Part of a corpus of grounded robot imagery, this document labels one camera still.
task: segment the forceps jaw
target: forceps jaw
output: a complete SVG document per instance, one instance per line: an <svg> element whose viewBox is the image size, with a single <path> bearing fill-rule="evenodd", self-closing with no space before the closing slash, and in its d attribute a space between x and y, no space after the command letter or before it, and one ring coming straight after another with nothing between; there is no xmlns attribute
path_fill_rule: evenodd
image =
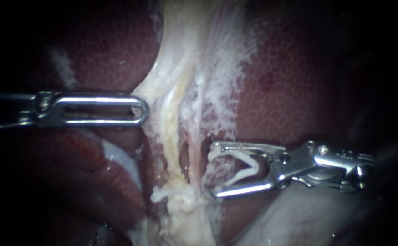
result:
<svg viewBox="0 0 398 246"><path fill-rule="evenodd" d="M0 94L0 102L12 106L11 122L0 122L0 129L22 126L46 127L91 127L115 126L137 127L149 116L149 107L138 97L123 94L100 94L78 92L38 92L35 94ZM123 106L134 117L66 118L63 110L73 106Z"/></svg>
<svg viewBox="0 0 398 246"><path fill-rule="evenodd" d="M231 152L238 152L262 157L268 165L269 173L263 180L230 186L217 186L211 189L210 192L214 197L227 198L274 188L284 188L288 185L292 176L309 171L315 166L313 162L309 161L308 152L310 144L310 142L307 142L296 150L287 151L285 147L279 145L226 141L214 142L210 146L211 151L228 152L228 155Z"/></svg>
<svg viewBox="0 0 398 246"><path fill-rule="evenodd" d="M291 151L282 146L238 142L214 142L210 149L214 151L217 146L222 152L228 150L263 157L269 168L263 180L211 189L211 194L218 198L285 188L291 180L307 187L354 193L365 188L373 167L373 155L317 141L307 141Z"/></svg>

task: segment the white tissue strand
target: white tissue strand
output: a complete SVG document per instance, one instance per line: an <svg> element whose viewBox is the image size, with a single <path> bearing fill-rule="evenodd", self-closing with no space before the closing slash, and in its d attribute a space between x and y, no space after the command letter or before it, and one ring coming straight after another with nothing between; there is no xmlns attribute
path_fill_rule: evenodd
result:
<svg viewBox="0 0 398 246"><path fill-rule="evenodd" d="M138 166L135 160L133 160L123 149L118 146L106 141L102 140L103 153L105 154L105 158L109 161L117 162L121 167L128 172L129 177L134 182L136 187L141 191L141 180L140 173L138 171Z"/></svg>
<svg viewBox="0 0 398 246"><path fill-rule="evenodd" d="M213 151L208 153L209 163L207 165L207 169L205 171L204 176L207 176L208 174L210 174L210 171L211 172L214 171L215 168L214 168L214 165L212 164L212 161L214 159L216 159L217 157L227 156L227 155L233 156L233 157L245 162L250 167L244 168L244 169L238 171L232 178L230 178L229 180L225 181L222 184L218 184L218 186L230 186L239 180L242 180L247 177L255 176L258 173L258 167L259 167L258 162L255 159L253 159L252 157L250 157L248 154L244 154L244 153L240 153L240 152L231 152L231 151L222 152L221 148L216 147L216 148L214 148Z"/></svg>
<svg viewBox="0 0 398 246"><path fill-rule="evenodd" d="M163 34L151 72L133 94L147 101L143 130L153 155L153 203L167 201L159 221L138 225L135 246L215 246L221 212L201 193L201 141L224 132L236 137L235 117L244 76L242 64L256 51L253 33L243 31L243 1L162 1ZM179 163L188 144L188 179Z"/></svg>

